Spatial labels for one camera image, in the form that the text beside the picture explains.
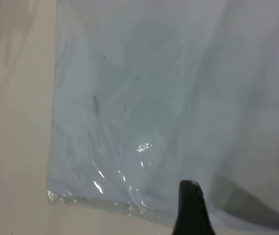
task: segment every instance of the white fabric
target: white fabric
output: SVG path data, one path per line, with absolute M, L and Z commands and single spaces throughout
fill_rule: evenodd
M 279 212 L 279 0 L 57 10 L 49 190 L 175 216 L 225 177 Z

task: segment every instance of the folded white cloth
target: folded white cloth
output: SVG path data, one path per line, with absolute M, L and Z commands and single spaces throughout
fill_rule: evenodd
M 57 14 L 49 190 L 175 217 L 182 179 L 209 198 L 224 177 L 279 212 L 278 0 L 59 0 Z

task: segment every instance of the plastic packaging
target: plastic packaging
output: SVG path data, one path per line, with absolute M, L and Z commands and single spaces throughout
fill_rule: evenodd
M 216 187 L 279 213 L 278 0 L 59 0 L 56 64 L 51 201 L 173 224 L 185 179 L 214 227 Z

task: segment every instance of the white table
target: white table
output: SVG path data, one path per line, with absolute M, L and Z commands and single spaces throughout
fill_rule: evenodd
M 56 0 L 0 0 L 0 235 L 170 234 L 148 221 L 48 204 L 55 24 Z

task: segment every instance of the black object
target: black object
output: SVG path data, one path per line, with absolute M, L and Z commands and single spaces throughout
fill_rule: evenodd
M 182 180 L 179 210 L 173 235 L 215 235 L 208 217 L 202 189 L 196 181 Z

